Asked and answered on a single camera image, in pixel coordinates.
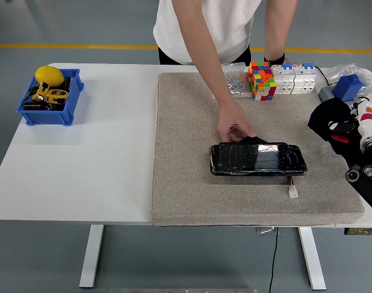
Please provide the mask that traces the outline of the person's right hand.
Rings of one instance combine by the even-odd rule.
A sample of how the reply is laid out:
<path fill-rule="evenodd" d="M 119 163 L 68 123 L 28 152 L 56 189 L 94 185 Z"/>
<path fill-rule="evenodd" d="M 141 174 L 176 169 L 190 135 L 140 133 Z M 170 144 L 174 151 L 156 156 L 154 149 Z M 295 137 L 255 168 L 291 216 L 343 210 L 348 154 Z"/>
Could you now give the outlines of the person's right hand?
<path fill-rule="evenodd" d="M 222 142 L 239 142 L 246 137 L 257 134 L 249 123 L 243 108 L 235 100 L 221 101 L 217 131 Z"/>

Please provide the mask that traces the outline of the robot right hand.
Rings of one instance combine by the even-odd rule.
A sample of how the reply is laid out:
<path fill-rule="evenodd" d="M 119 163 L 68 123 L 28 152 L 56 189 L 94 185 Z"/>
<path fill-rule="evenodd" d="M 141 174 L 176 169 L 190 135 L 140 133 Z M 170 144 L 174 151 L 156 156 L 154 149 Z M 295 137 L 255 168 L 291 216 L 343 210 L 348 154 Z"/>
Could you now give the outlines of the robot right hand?
<path fill-rule="evenodd" d="M 334 141 L 343 143 L 357 141 L 366 149 L 372 144 L 372 104 L 367 100 L 354 103 L 348 118 L 330 121 L 327 125 Z"/>

